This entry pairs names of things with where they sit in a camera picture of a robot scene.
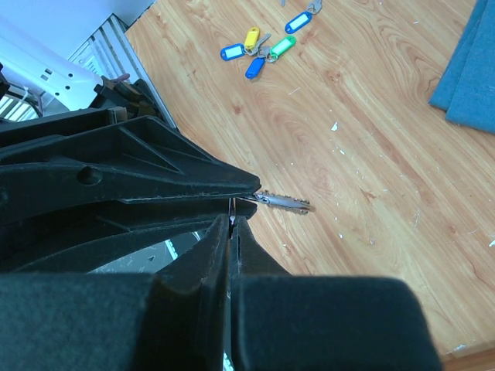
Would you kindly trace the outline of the silver metal keyring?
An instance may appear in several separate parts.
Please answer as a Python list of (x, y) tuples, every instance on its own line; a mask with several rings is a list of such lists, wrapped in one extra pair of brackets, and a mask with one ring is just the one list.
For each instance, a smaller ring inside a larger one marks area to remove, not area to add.
[(228, 203), (228, 216), (229, 216), (229, 225), (230, 229), (234, 228), (235, 220), (236, 220), (236, 199), (229, 198)]

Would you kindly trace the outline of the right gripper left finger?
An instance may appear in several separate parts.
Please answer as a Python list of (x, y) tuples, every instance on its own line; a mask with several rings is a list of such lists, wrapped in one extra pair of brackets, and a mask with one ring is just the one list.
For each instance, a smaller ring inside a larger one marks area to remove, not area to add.
[(4, 274), (3, 370), (219, 370), (229, 219), (156, 274)]

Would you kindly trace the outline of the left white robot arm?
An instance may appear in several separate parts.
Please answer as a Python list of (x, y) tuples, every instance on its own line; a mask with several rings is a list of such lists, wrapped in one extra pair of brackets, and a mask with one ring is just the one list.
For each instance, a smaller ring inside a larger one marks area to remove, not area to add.
[(1, 271), (93, 271), (207, 229), (224, 257), (259, 178), (228, 165), (161, 115), (140, 87), (80, 68), (1, 21), (1, 63), (57, 97), (66, 114), (1, 124)]

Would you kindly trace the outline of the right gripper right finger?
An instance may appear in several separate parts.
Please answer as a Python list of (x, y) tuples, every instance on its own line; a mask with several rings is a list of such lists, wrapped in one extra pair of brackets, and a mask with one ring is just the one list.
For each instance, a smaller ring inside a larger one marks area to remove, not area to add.
[(231, 243), (231, 356), (237, 370), (440, 370), (422, 307), (389, 277), (295, 276), (245, 218)]

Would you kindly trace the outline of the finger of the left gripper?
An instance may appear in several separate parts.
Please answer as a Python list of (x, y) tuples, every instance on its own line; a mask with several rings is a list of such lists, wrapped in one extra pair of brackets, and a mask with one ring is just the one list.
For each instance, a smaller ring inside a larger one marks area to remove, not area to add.
[(1, 208), (1, 271), (88, 272), (228, 212), (226, 200), (124, 204), (22, 201)]
[(1, 127), (4, 224), (92, 203), (250, 196), (260, 179), (222, 162), (157, 117)]

